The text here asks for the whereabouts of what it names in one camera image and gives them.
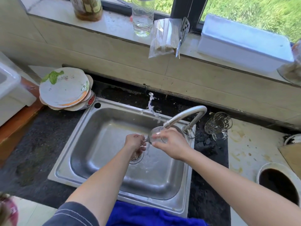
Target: curved faucet spout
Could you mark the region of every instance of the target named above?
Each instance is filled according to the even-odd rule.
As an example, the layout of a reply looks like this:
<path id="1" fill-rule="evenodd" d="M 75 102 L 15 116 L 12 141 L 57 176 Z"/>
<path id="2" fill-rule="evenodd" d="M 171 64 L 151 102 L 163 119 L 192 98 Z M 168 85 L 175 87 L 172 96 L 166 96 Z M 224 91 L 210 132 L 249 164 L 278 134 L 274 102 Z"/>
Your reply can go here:
<path id="1" fill-rule="evenodd" d="M 191 114 L 198 113 L 196 115 L 196 117 L 188 125 L 183 127 L 183 132 L 185 134 L 188 134 L 190 139 L 193 139 L 193 138 L 195 138 L 195 134 L 193 133 L 192 128 L 202 118 L 202 116 L 205 115 L 206 112 L 207 112 L 207 108 L 203 105 L 198 105 L 198 106 L 186 109 L 183 112 L 180 112 L 179 114 L 175 115 L 168 121 L 165 121 L 163 124 L 163 127 L 168 128 L 169 126 L 172 126 L 179 120 L 182 120 L 183 118 L 185 118 Z"/>

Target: white plastic bin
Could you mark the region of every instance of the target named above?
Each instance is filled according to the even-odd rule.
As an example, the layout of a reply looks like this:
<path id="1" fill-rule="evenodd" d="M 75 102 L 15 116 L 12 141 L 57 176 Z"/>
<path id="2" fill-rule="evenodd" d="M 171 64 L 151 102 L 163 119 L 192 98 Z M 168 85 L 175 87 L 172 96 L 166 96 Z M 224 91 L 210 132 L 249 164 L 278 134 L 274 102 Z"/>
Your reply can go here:
<path id="1" fill-rule="evenodd" d="M 16 65 L 0 52 L 0 126 L 36 97 L 21 86 Z"/>
<path id="2" fill-rule="evenodd" d="M 285 36 L 213 14 L 206 16 L 198 52 L 266 73 L 294 61 Z"/>

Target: black countertop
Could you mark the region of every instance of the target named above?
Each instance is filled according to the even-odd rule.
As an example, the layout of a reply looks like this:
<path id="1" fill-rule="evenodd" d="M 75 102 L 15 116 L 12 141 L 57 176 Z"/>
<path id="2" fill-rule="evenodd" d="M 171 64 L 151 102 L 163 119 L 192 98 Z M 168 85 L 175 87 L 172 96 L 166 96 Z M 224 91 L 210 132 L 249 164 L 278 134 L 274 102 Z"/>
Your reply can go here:
<path id="1" fill-rule="evenodd" d="M 149 91 L 146 88 L 93 76 L 96 96 L 146 109 Z M 154 92 L 154 110 L 174 116 L 192 106 L 200 105 L 170 95 Z M 207 106 L 208 112 L 197 123 L 195 149 L 210 159 L 228 167 L 228 143 L 215 142 L 204 131 L 209 112 L 216 108 Z M 0 170 L 0 191 L 31 201 L 58 208 L 75 190 L 47 179 L 62 149 L 84 111 L 54 111 L 45 108 L 39 112 L 28 132 L 17 145 Z M 185 120 L 191 121 L 194 116 Z M 194 170 L 192 171 L 189 218 L 202 218 L 210 225 L 230 226 L 230 206 Z"/>

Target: plate with carrot design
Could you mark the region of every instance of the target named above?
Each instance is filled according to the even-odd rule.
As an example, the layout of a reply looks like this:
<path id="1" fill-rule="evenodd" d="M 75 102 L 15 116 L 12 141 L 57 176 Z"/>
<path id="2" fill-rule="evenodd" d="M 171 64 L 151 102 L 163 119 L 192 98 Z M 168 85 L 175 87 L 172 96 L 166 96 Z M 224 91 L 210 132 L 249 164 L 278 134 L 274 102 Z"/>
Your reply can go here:
<path id="1" fill-rule="evenodd" d="M 89 93 L 89 88 L 89 79 L 83 70 L 63 67 L 42 79 L 40 97 L 50 106 L 67 108 L 80 103 Z"/>

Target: sink basin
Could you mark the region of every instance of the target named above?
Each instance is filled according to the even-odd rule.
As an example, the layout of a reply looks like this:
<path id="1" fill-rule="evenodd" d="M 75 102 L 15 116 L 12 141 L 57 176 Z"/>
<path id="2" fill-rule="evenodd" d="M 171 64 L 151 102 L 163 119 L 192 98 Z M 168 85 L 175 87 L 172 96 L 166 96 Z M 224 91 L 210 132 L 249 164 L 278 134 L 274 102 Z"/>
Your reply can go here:
<path id="1" fill-rule="evenodd" d="M 168 119 L 165 115 L 141 114 L 140 108 L 96 98 L 78 122 L 48 179 L 78 187 L 118 153 L 126 135 L 137 133 L 147 137 L 154 127 Z M 173 127 L 194 147 L 194 139 L 182 132 L 187 124 L 178 121 Z M 147 150 L 130 162 L 118 200 L 187 217 L 191 171 L 187 164 L 147 143 Z"/>

